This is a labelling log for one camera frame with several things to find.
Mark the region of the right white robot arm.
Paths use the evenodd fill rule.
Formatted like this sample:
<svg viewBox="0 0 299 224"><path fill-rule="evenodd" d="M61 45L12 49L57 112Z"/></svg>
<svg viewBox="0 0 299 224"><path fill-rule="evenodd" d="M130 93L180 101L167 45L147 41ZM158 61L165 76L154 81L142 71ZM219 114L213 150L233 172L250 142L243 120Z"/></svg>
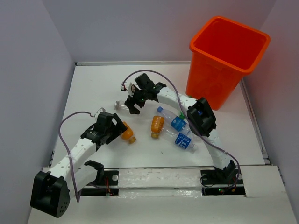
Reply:
<svg viewBox="0 0 299 224"><path fill-rule="evenodd" d="M175 86L171 88L159 82L155 84L147 76L148 70L140 70L140 76L135 79L136 87L124 80L121 90L128 92L125 105L131 114L139 114L147 100L166 104L181 111L188 121L191 131L199 136L212 158L215 178L218 182L226 183L234 179L232 186L237 185L241 173L238 160L221 148L221 141L216 130L216 117L205 98L194 99L181 95Z"/></svg>

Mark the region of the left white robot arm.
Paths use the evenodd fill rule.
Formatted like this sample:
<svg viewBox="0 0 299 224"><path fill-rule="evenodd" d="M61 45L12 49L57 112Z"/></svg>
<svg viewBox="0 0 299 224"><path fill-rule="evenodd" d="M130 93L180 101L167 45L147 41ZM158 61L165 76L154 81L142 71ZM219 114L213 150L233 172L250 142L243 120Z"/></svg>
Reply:
<svg viewBox="0 0 299 224"><path fill-rule="evenodd" d="M80 200L82 188L102 182L104 166L90 157L128 128L116 113L97 112L94 118L95 123L80 135L73 149L66 148L67 155L57 165L36 174L30 199L32 208L60 218L72 198Z"/></svg>

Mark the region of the orange juice bottle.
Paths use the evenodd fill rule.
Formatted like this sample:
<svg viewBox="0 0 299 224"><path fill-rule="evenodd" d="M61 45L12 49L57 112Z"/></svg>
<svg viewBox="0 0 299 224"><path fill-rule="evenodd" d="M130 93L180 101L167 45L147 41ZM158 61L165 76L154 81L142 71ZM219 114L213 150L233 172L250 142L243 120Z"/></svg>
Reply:
<svg viewBox="0 0 299 224"><path fill-rule="evenodd" d="M121 138L129 144L134 143L136 141L136 138L134 136L133 130L129 127L129 125L126 122L123 122L123 124L127 127L127 130L124 133L122 133Z"/></svg>
<svg viewBox="0 0 299 224"><path fill-rule="evenodd" d="M159 134L164 126L164 117L162 116L153 116L151 123L151 137L158 139Z"/></svg>

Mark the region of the clear plastic bottle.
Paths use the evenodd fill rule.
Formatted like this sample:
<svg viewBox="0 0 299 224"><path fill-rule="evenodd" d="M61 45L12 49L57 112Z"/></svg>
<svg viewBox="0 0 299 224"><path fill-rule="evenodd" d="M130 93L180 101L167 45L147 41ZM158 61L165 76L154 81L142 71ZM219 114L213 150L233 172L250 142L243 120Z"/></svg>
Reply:
<svg viewBox="0 0 299 224"><path fill-rule="evenodd" d="M122 100L115 102L114 109L118 112L129 112L129 108L125 105L125 102Z"/></svg>

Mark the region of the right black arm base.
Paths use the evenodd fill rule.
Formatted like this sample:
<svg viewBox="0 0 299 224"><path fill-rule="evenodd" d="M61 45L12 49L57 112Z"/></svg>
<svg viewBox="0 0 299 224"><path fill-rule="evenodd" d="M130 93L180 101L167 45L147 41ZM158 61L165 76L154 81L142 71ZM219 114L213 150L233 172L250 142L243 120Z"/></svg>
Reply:
<svg viewBox="0 0 299 224"><path fill-rule="evenodd" d="M238 175L236 169L228 179L220 180L216 177L214 169L204 169L200 171L201 193L203 196L245 196L245 187L242 174Z"/></svg>

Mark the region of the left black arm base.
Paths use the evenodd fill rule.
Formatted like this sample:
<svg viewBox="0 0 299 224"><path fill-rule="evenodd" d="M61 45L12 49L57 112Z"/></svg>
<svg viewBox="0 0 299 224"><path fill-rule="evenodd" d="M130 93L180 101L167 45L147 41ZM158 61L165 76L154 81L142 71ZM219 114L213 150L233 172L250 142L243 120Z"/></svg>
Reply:
<svg viewBox="0 0 299 224"><path fill-rule="evenodd" d="M118 180L118 170L104 170L102 177L82 188L81 196L118 196Z"/></svg>

